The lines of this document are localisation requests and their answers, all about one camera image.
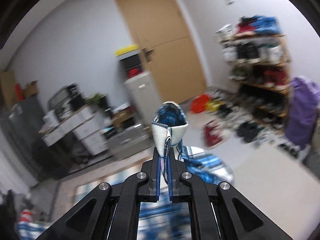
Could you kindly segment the blue white plaid shirt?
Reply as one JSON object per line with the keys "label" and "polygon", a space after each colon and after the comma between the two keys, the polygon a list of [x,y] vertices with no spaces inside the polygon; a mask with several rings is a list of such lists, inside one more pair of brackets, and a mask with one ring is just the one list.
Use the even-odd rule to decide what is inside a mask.
{"label": "blue white plaid shirt", "polygon": [[[212,154],[192,154],[182,143],[187,128],[185,114],[174,102],[165,102],[151,122],[160,157],[159,201],[139,200],[138,189],[148,179],[140,171],[119,184],[100,183],[51,226],[20,222],[21,239],[176,239],[183,237],[179,226],[185,223],[190,223],[192,239],[217,239],[218,215],[211,203],[218,187],[233,182],[233,174]],[[169,152],[187,168],[180,175],[190,190],[187,202],[173,203],[169,198]]]}

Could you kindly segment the red shoes on floor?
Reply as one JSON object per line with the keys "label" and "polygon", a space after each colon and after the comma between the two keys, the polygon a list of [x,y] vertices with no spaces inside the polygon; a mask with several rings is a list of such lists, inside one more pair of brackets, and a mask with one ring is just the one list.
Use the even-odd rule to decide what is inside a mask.
{"label": "red shoes on floor", "polygon": [[214,147],[222,141],[221,126],[212,120],[204,126],[204,140],[208,147]]}

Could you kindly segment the wooden shoe rack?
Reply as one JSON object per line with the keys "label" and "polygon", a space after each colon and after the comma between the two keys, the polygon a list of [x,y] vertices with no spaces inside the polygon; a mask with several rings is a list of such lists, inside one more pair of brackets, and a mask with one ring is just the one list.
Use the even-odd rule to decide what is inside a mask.
{"label": "wooden shoe rack", "polygon": [[273,16],[241,17],[214,34],[237,92],[220,108],[227,125],[245,141],[272,141],[284,129],[290,89],[290,54]]}

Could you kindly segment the tan wooden door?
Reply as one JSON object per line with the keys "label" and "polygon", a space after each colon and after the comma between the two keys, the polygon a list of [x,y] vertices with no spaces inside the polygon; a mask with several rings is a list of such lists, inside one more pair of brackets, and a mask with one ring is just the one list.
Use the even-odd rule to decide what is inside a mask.
{"label": "tan wooden door", "polygon": [[182,103],[204,93],[202,64],[176,0],[116,3],[162,100]]}

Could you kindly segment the grey metal cabinet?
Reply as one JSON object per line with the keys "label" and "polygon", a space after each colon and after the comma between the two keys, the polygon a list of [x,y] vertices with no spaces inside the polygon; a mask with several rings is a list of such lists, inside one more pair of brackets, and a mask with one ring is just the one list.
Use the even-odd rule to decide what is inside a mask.
{"label": "grey metal cabinet", "polygon": [[125,86],[144,125],[150,126],[162,104],[151,73],[146,71],[131,77],[125,81]]}

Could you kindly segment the yellow lidded box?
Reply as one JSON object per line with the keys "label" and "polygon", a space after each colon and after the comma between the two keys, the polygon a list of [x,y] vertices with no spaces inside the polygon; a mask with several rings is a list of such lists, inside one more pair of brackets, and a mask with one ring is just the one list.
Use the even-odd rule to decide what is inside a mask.
{"label": "yellow lidded box", "polygon": [[118,61],[125,58],[139,54],[139,48],[137,44],[133,44],[116,51],[116,58]]}

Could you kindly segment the cardboard box on shelf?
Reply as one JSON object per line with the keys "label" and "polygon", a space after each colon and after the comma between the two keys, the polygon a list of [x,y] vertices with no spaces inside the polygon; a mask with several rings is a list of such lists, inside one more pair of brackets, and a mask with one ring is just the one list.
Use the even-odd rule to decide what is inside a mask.
{"label": "cardboard box on shelf", "polygon": [[26,84],[26,87],[23,89],[23,96],[25,98],[35,96],[39,93],[39,89],[37,87],[37,80],[31,81],[30,83]]}

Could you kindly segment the white drawer cabinet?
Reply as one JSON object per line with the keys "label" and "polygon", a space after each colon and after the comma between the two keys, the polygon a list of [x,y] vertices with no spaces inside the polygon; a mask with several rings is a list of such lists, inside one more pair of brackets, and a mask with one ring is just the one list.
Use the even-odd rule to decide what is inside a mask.
{"label": "white drawer cabinet", "polygon": [[85,149],[95,156],[108,150],[107,140],[101,133],[105,128],[104,121],[105,116],[101,110],[93,111],[89,105],[86,105],[51,127],[42,140],[47,146],[52,146],[72,133]]}

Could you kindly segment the purple hanging garment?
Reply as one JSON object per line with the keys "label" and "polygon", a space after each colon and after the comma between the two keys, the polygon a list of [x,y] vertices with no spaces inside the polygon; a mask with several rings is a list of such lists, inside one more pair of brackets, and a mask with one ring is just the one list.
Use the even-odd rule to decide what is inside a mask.
{"label": "purple hanging garment", "polygon": [[285,137],[302,150],[311,142],[317,120],[319,85],[307,77],[298,76],[291,81],[289,117]]}

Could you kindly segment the orange bag on floor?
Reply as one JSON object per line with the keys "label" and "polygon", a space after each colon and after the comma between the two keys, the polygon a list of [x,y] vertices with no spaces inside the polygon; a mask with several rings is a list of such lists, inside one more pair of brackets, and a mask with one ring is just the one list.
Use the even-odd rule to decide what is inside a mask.
{"label": "orange bag on floor", "polygon": [[190,111],[192,113],[198,114],[204,112],[206,108],[206,103],[210,100],[210,96],[207,94],[201,94],[197,96],[190,105]]}

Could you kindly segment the checkered bed sheet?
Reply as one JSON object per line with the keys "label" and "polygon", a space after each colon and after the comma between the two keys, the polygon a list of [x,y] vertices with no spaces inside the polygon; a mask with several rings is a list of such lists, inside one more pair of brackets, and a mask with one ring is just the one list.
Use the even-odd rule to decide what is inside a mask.
{"label": "checkered bed sheet", "polygon": [[128,168],[122,169],[114,174],[74,187],[71,191],[67,193],[67,200],[65,201],[65,203],[69,206],[75,205],[77,202],[82,200],[82,198],[84,198],[85,195],[87,195],[90,191],[92,191],[96,186],[98,186],[102,182],[107,182],[110,185],[122,183],[130,175],[139,172],[141,167],[142,162],[136,163],[135,165],[131,165]]}

